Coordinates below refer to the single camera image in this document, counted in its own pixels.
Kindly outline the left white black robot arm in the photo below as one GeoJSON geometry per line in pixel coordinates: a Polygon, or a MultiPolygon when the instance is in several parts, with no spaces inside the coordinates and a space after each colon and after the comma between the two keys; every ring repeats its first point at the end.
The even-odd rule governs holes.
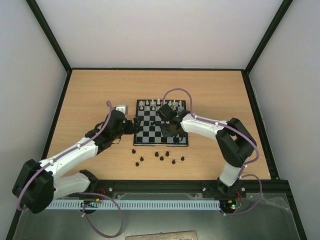
{"type": "Polygon", "coordinates": [[[115,108],[110,110],[105,121],[61,153],[39,162],[34,159],[26,161],[12,188],[18,199],[17,209],[29,209],[37,214],[55,199],[85,192],[91,184],[89,176],[80,172],[65,177],[65,173],[108,149],[122,135],[133,135],[141,129],[138,118],[128,120],[122,111],[115,108]]]}

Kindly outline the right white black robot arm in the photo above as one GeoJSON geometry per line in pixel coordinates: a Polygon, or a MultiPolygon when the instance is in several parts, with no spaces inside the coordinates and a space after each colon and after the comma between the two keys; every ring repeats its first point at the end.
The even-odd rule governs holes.
{"type": "Polygon", "coordinates": [[[217,179],[217,190],[224,196],[235,191],[235,183],[241,178],[244,168],[260,157],[256,141],[237,118],[213,120],[188,110],[176,112],[164,106],[156,114],[164,122],[161,132],[166,137],[193,133],[217,142],[226,161],[217,179]]]}

